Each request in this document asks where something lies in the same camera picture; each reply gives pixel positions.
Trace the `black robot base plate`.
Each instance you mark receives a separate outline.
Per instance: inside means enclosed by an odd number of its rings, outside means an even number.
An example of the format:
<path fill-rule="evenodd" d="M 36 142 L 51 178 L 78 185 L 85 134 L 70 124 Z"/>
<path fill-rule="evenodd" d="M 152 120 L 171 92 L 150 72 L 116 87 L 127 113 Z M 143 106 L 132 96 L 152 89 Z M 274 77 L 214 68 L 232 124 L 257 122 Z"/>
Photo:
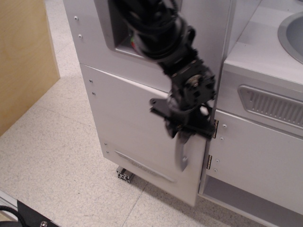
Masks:
<path fill-rule="evenodd" d="M 49 218 L 43 216 L 31 207 L 17 200 L 18 212 L 24 218 L 29 227 L 59 227 Z"/>

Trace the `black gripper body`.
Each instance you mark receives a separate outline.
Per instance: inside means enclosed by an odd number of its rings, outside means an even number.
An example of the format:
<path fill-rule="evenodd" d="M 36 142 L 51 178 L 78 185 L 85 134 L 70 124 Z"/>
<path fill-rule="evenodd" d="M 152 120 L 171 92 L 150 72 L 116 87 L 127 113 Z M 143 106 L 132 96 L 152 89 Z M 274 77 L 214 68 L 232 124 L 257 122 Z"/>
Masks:
<path fill-rule="evenodd" d="M 152 98 L 150 111 L 164 120 L 170 119 L 179 123 L 179 131 L 193 131 L 196 134 L 210 140 L 213 137 L 215 127 L 210 122 L 212 108 L 208 104 L 186 110 L 180 109 L 177 101 L 172 96 L 166 99 Z"/>

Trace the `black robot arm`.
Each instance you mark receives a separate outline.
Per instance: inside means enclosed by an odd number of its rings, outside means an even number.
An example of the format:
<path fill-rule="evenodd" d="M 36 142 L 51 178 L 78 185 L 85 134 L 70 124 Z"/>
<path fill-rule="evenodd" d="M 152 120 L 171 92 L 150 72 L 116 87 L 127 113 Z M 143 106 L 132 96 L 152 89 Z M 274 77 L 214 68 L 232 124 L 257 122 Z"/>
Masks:
<path fill-rule="evenodd" d="M 215 126 L 201 108 L 211 110 L 215 76 L 193 48 L 196 32 L 179 14 L 176 2 L 115 0 L 113 4 L 130 30 L 133 48 L 157 63 L 171 80 L 169 96 L 151 99 L 151 111 L 164 118 L 171 137 L 179 136 L 182 142 L 194 134 L 211 139 Z"/>

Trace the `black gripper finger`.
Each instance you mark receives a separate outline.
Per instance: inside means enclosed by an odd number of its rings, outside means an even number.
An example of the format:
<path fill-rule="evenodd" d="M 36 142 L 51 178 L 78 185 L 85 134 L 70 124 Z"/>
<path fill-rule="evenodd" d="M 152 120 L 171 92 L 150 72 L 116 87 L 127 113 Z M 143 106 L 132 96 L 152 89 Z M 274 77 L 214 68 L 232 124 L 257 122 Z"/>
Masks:
<path fill-rule="evenodd" d="M 181 131 L 179 133 L 179 139 L 181 144 L 186 144 L 191 136 L 194 136 L 196 133 L 193 131 Z"/>
<path fill-rule="evenodd" d="M 179 123 L 170 119 L 165 119 L 165 127 L 168 135 L 171 138 L 175 138 L 176 134 L 179 132 Z"/>

